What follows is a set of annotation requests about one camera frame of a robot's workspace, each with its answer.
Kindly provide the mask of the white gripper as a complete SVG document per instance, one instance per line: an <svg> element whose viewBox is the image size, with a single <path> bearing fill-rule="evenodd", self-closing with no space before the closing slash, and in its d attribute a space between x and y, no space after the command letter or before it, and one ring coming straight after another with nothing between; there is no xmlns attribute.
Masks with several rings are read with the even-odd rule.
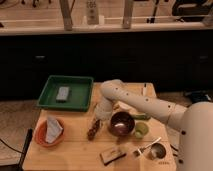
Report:
<svg viewBox="0 0 213 171"><path fill-rule="evenodd" d="M100 102L96 105L94 113L97 119L102 121L108 120L113 111L113 102L104 97L101 98Z"/></svg>

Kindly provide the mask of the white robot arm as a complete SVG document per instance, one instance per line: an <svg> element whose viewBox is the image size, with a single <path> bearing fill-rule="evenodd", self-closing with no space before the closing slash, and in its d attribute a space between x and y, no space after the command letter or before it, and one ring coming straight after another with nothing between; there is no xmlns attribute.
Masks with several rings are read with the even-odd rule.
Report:
<svg viewBox="0 0 213 171"><path fill-rule="evenodd" d="M95 108L98 119L110 119L116 101L130 105L179 132L176 171L213 171L212 102L184 107L128 91L119 79L104 81L100 93L101 100Z"/></svg>

